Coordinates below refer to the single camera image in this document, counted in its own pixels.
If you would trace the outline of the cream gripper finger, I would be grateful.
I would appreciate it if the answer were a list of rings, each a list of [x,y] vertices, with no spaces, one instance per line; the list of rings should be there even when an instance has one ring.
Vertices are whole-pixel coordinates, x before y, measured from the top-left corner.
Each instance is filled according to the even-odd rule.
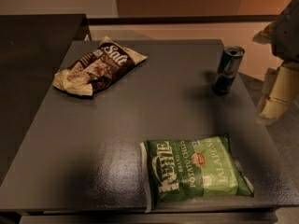
[[[275,30],[275,22],[269,23],[266,27],[264,27],[260,32],[258,32],[252,40],[259,44],[270,44],[271,39]]]
[[[269,68],[264,77],[256,120],[262,125],[277,121],[299,95],[299,63],[284,61],[277,69]]]

